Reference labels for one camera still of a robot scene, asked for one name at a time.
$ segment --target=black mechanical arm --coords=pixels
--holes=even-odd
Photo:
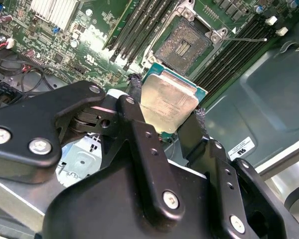
[[[78,82],[0,109],[0,177],[41,183],[61,147],[102,136],[101,171],[65,189],[46,212],[43,239],[299,239],[299,224],[245,160],[210,139],[204,112],[178,130],[189,168],[169,163],[132,79],[118,99]]]

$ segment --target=motherboard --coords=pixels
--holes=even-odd
[[[299,0],[5,0],[0,42],[67,83],[124,90],[154,63],[215,99],[299,21]]]

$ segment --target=ram slot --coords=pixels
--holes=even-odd
[[[157,11],[160,5],[160,0],[153,0],[150,4],[149,8],[143,14],[139,24],[136,28],[133,29],[132,33],[129,35],[129,38],[126,41],[126,44],[122,48],[122,59],[126,59],[126,55],[128,54],[131,45],[139,38],[140,34],[147,27],[148,23],[151,22],[152,15]]]
[[[144,30],[144,34],[141,37],[140,40],[138,40],[138,43],[135,44],[133,42],[130,45],[130,48],[127,51],[127,65],[126,67],[129,67],[129,65],[134,61],[134,59],[138,56],[138,54],[143,50],[143,46],[148,43],[148,39],[151,34],[153,34],[154,30],[156,29],[157,25],[161,22],[161,20],[166,16],[167,12],[171,9],[171,7],[176,3],[177,1],[174,0],[165,0],[160,8],[156,11],[155,15],[151,18],[149,24]]]
[[[259,18],[253,18],[239,33],[238,38],[272,38],[275,31],[263,24]],[[204,101],[208,100],[223,85],[250,61],[267,43],[266,42],[231,42],[224,51],[200,74],[195,83],[209,94]]]
[[[121,51],[122,45],[125,43],[126,39],[130,35],[131,31],[139,23],[140,18],[142,17],[145,9],[149,6],[151,0],[141,0],[137,8],[133,11],[129,19],[127,20],[126,25],[123,27],[120,35],[111,43],[109,47],[110,50],[116,50],[114,55],[118,55]]]

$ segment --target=heatsink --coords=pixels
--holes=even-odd
[[[30,9],[37,17],[65,31],[78,4],[79,0],[32,0]]]

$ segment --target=power connector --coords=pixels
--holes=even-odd
[[[6,40],[6,42],[7,42],[7,45],[5,46],[6,49],[11,49],[11,48],[14,47],[15,40],[14,40],[13,38],[8,38],[8,39]]]

